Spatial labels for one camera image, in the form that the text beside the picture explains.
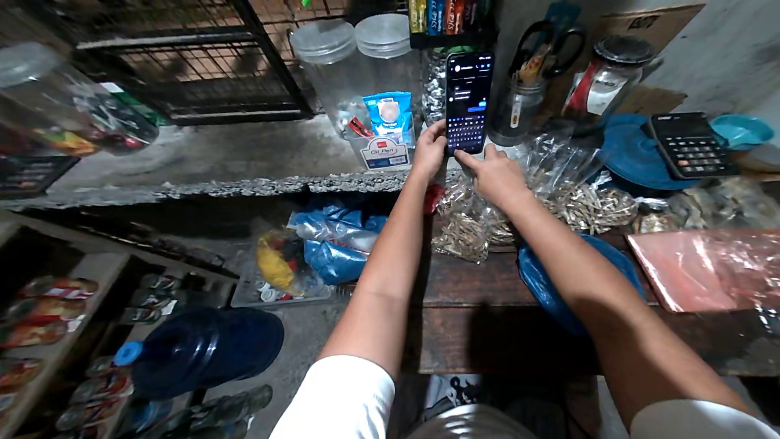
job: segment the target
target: white t-shirt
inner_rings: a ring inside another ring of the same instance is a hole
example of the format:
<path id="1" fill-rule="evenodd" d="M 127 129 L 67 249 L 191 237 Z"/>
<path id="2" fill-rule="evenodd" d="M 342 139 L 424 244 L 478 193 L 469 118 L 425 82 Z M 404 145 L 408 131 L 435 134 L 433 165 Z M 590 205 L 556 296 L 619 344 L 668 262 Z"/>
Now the white t-shirt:
<path id="1" fill-rule="evenodd" d="M 384 369 L 359 357 L 336 355 L 314 363 L 271 439 L 384 439 L 395 385 Z M 409 439 L 431 437 L 536 439 L 526 427 L 486 405 L 462 405 L 429 419 Z M 679 399 L 642 409 L 632 439 L 780 439 L 760 420 L 706 401 Z"/>

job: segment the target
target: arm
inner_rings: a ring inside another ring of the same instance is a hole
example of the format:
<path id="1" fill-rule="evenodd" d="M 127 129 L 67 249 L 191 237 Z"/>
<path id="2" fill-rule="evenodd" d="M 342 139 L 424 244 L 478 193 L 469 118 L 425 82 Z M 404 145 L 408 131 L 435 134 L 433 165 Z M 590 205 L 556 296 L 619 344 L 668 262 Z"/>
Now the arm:
<path id="1" fill-rule="evenodd" d="M 700 399 L 749 412 L 601 253 L 536 200 L 517 162 L 494 145 L 486 147 L 484 162 L 456 155 L 474 171 L 477 192 L 507 214 L 587 328 L 626 428 L 644 407 L 670 399 Z"/>
<path id="2" fill-rule="evenodd" d="M 354 355 L 378 364 L 393 379 L 401 367 L 406 316 L 423 243 L 423 198 L 444 157 L 445 121 L 417 141 L 412 170 L 379 234 L 344 316 L 320 358 Z"/>

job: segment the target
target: wooden counter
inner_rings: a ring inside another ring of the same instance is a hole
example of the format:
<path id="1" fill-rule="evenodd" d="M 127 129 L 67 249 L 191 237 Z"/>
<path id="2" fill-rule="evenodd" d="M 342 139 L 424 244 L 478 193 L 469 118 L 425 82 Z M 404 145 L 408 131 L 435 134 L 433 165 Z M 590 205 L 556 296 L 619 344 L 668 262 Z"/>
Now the wooden counter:
<path id="1" fill-rule="evenodd" d="M 601 237 L 633 259 L 622 234 Z M 514 252 L 491 253 L 477 265 L 424 255 L 409 315 L 404 369 L 598 373 L 590 340 L 569 335 L 547 315 L 520 279 L 516 258 Z M 637 272 L 648 304 L 720 374 L 780 376 L 780 337 L 774 335 L 780 327 L 767 328 L 752 310 L 666 312 L 639 266 Z"/>

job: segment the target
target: forearm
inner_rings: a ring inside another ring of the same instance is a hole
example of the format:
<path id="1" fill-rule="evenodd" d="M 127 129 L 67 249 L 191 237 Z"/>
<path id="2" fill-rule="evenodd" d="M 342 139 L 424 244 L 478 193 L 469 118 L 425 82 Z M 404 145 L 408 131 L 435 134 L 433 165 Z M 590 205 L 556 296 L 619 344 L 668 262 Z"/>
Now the forearm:
<path id="1" fill-rule="evenodd" d="M 320 358 L 355 355 L 398 376 L 406 317 L 420 264 L 427 177 L 412 172 Z"/>
<path id="2" fill-rule="evenodd" d="M 625 425 L 649 404 L 677 398 L 747 411 L 714 370 L 645 305 L 622 273 L 530 192 L 506 210 L 593 338 Z"/>

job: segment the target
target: black calculator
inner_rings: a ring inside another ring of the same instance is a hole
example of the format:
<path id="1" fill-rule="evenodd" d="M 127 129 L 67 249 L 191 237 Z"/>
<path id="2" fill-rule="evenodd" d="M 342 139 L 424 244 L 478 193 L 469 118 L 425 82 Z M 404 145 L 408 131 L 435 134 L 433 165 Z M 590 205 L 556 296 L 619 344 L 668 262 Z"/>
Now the black calculator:
<path id="1" fill-rule="evenodd" d="M 658 141 L 658 151 L 676 179 L 739 175 L 739 167 L 702 112 L 653 115 L 647 131 Z"/>

